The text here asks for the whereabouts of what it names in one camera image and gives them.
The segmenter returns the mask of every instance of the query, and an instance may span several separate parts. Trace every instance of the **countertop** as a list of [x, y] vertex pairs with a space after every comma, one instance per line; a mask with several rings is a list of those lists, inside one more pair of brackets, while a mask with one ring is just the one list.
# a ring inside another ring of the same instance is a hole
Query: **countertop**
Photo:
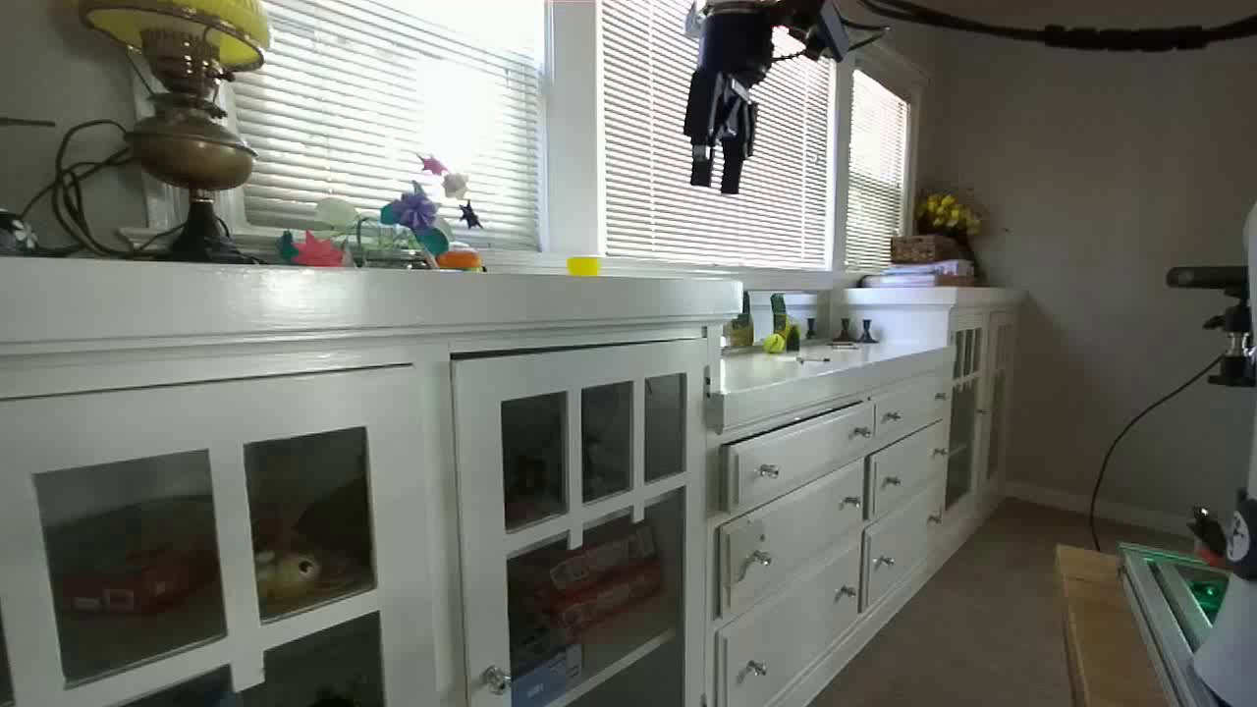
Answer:
[[952, 345], [804, 345], [800, 354], [734, 354], [717, 360], [711, 421], [717, 436], [842, 407], [864, 390], [952, 366]]
[[1166, 707], [1114, 553], [1055, 544], [1075, 707]]
[[0, 258], [0, 349], [128, 339], [724, 327], [729, 278]]

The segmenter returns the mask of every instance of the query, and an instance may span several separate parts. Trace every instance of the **cable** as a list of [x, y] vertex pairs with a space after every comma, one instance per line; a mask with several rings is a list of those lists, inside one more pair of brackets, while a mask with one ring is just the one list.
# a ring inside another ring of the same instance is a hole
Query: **cable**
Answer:
[[1103, 491], [1106, 463], [1113, 463], [1114, 447], [1126, 439], [1126, 433], [1130, 433], [1144, 416], [1149, 416], [1155, 407], [1161, 407], [1166, 402], [1182, 395], [1190, 383], [1198, 383], [1202, 378], [1210, 378], [1217, 360], [1220, 360], [1220, 358], [1210, 358], [1210, 366], [1204, 366], [1202, 373], [1193, 373], [1193, 378], [1185, 378], [1182, 383], [1174, 383], [1169, 394], [1155, 395], [1148, 407], [1140, 407], [1140, 413], [1123, 424], [1123, 433], [1113, 436], [1113, 442], [1106, 442], [1106, 451], [1103, 451], [1103, 459], [1100, 459], [1096, 483], [1092, 483], [1092, 502], [1086, 502], [1086, 529], [1092, 529], [1092, 544], [1096, 544], [1096, 551], [1100, 551], [1096, 505], [1100, 505], [1100, 491]]
[[77, 247], [89, 247], [89, 251], [100, 251], [100, 256], [135, 256], [135, 247], [127, 243], [123, 251], [118, 247], [106, 247], [100, 238], [94, 238], [89, 233], [89, 220], [87, 220], [87, 191], [82, 184], [106, 167], [118, 167], [118, 166], [128, 166], [135, 151], [123, 146], [115, 150], [111, 158], [100, 159], [69, 159], [69, 146], [77, 134], [87, 131], [115, 131], [123, 140], [127, 140], [127, 131], [123, 120], [111, 120], [111, 116], [94, 116], [94, 120], [77, 120], [63, 134], [59, 150], [53, 150], [53, 175], [49, 184], [42, 184], [27, 205], [25, 205], [25, 220], [34, 212], [38, 199], [49, 199], [49, 217], [53, 225], [77, 243]]

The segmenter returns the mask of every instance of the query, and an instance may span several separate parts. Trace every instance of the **lamp shade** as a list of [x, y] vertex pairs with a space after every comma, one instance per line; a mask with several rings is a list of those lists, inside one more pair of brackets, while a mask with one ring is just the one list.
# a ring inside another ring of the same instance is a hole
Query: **lamp shade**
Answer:
[[213, 41], [228, 69], [262, 68], [272, 23], [262, 0], [77, 0], [77, 15], [136, 49], [144, 30], [182, 30]]

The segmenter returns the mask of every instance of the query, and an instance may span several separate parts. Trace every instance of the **window blinds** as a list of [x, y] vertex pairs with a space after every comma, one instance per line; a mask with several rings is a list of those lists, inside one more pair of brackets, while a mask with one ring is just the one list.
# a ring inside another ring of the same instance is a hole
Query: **window blinds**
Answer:
[[908, 140], [912, 107], [869, 79], [851, 76], [851, 184], [848, 184], [848, 243], [846, 268], [870, 272], [891, 258], [891, 234], [904, 234], [908, 217]]
[[834, 64], [776, 64], [754, 89], [759, 146], [738, 196], [690, 189], [683, 107], [699, 41], [683, 34], [688, 7], [601, 0], [607, 256], [829, 268]]
[[320, 196], [377, 212], [430, 151], [470, 175], [476, 234], [539, 243], [539, 0], [267, 0], [267, 15], [267, 68], [231, 89], [260, 150], [250, 225], [311, 225]]

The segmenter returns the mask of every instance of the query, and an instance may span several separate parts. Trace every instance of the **drawer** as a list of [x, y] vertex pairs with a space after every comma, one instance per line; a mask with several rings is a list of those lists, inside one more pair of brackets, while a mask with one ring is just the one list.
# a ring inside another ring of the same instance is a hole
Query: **drawer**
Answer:
[[914, 378], [870, 395], [870, 433], [874, 442], [891, 442], [914, 428], [944, 421], [946, 413], [946, 378]]
[[891, 518], [864, 529], [864, 610], [899, 597], [929, 563], [940, 483], [925, 483]]
[[771, 505], [717, 527], [724, 614], [766, 597], [846, 535], [859, 538], [864, 463], [848, 463]]
[[869, 518], [889, 518], [904, 497], [946, 474], [944, 424], [869, 454]]
[[766, 707], [859, 618], [859, 540], [717, 633], [724, 707]]
[[869, 451], [870, 407], [851, 404], [725, 447], [725, 509], [775, 497]]

